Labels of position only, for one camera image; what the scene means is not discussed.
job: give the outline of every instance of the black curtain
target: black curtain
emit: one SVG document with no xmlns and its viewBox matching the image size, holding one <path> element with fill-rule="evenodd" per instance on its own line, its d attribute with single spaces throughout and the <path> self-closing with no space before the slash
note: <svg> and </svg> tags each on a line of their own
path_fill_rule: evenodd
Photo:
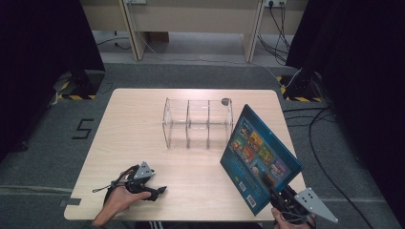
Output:
<svg viewBox="0 0 405 229">
<path fill-rule="evenodd" d="M 105 71 L 78 0 L 0 1 L 0 159 L 25 140 L 65 72 Z"/>
<path fill-rule="evenodd" d="M 309 0 L 287 65 L 322 75 L 357 156 L 405 228 L 404 44 L 403 0 Z"/>
</svg>

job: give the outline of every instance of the picture book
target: picture book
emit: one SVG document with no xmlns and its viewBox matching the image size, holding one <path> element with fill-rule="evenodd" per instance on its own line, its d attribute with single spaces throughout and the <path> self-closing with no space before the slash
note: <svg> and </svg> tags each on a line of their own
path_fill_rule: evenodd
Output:
<svg viewBox="0 0 405 229">
<path fill-rule="evenodd" d="M 256 216 L 270 203 L 269 187 L 283 190 L 303 166 L 246 104 L 221 164 Z"/>
</svg>

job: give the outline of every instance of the book cover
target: book cover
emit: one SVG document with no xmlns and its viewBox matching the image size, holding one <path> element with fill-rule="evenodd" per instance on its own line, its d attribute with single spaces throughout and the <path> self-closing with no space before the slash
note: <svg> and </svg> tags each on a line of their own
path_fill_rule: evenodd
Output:
<svg viewBox="0 0 405 229">
<path fill-rule="evenodd" d="M 246 104 L 221 164 L 256 216 L 270 203 L 268 187 L 283 190 L 303 166 Z"/>
</svg>

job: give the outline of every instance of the hand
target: hand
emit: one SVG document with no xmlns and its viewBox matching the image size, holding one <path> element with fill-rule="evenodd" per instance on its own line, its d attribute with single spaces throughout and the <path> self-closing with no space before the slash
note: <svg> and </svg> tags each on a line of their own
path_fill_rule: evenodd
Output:
<svg viewBox="0 0 405 229">
<path fill-rule="evenodd" d="M 103 226 L 116 214 L 128 209 L 129 206 L 140 200 L 149 198 L 151 193 L 143 192 L 139 194 L 132 194 L 126 190 L 125 186 L 117 186 L 116 189 L 110 194 L 103 208 L 93 220 L 93 226 Z"/>
<path fill-rule="evenodd" d="M 292 224 L 287 222 L 277 208 L 272 208 L 271 213 L 278 222 L 277 225 L 274 226 L 274 229 L 310 229 L 310 227 L 306 223 Z M 314 219 L 311 218 L 309 223 L 311 225 L 315 225 Z"/>
</svg>

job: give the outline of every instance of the gray carpet floor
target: gray carpet floor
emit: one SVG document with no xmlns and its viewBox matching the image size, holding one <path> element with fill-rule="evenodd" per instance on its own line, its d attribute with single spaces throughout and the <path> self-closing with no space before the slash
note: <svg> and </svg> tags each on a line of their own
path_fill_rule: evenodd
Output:
<svg viewBox="0 0 405 229">
<path fill-rule="evenodd" d="M 37 123 L 28 139 L 29 149 L 10 153 L 0 164 L 0 228 L 78 228 L 84 221 L 64 219 L 64 202 L 75 187 L 83 162 L 109 98 L 116 88 L 206 88 L 274 90 L 298 159 L 304 164 L 304 180 L 339 218 L 338 224 L 318 220 L 318 228 L 369 228 L 359 213 L 324 175 L 310 148 L 333 182 L 352 200 L 374 228 L 400 228 L 369 172 L 356 160 L 355 150 L 332 110 L 309 124 L 325 101 L 291 102 L 282 98 L 277 81 L 261 67 L 193 65 L 105 64 L 106 74 L 94 100 L 60 99 Z M 275 75 L 296 70 L 271 68 Z M 87 139 L 76 128 L 92 129 Z M 108 228 L 127 228 L 113 221 Z"/>
</svg>

